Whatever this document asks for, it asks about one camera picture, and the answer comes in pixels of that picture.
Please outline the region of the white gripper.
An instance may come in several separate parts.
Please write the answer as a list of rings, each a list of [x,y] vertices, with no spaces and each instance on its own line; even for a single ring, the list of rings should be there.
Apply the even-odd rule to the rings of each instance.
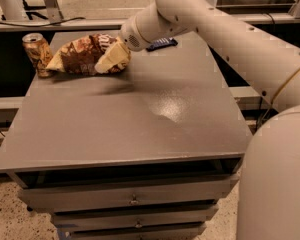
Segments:
[[[96,63],[97,73],[108,73],[115,67],[119,70],[125,69],[130,62],[130,50],[139,52],[150,46],[150,43],[139,33],[135,16],[130,17],[122,24],[119,37],[122,42],[117,40],[112,43]]]

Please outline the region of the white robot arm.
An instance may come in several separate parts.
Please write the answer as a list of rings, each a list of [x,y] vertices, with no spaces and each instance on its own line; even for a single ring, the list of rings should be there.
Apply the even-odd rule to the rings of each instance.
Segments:
[[[300,48],[206,0],[155,0],[126,21],[97,62],[105,73],[153,41],[196,32],[277,115],[251,139],[241,169],[237,240],[300,240]]]

